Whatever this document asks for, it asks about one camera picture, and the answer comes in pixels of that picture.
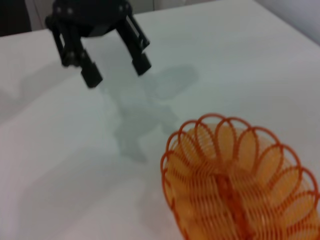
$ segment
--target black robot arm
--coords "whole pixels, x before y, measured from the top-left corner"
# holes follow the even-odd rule
[[[143,52],[150,42],[126,0],[55,0],[53,12],[45,23],[52,31],[62,65],[81,67],[88,88],[95,88],[103,79],[84,49],[81,37],[99,37],[116,30],[132,57],[137,74],[143,75],[151,68]]]

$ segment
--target white tabletop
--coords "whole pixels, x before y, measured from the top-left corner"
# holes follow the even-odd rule
[[[136,17],[152,68],[113,32],[87,89],[44,30],[0,38],[0,239],[179,240],[161,188],[170,133],[218,112],[276,132],[320,179],[320,48],[251,0]]]

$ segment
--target white table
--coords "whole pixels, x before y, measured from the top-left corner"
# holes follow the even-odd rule
[[[270,128],[320,179],[320,48],[251,0],[137,16],[152,69],[114,32],[85,45],[88,90],[44,30],[0,38],[0,239],[179,240],[168,136],[207,112]]]

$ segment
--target white wall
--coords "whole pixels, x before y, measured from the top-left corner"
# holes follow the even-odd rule
[[[39,18],[34,0],[25,0],[25,5],[28,10],[32,31],[43,29],[44,26]]]
[[[176,7],[182,7],[192,4],[200,4],[205,2],[212,2],[217,0],[154,0],[154,9],[170,9]]]
[[[154,10],[153,0],[129,0],[135,13],[145,13]]]
[[[320,0],[256,0],[320,44]]]

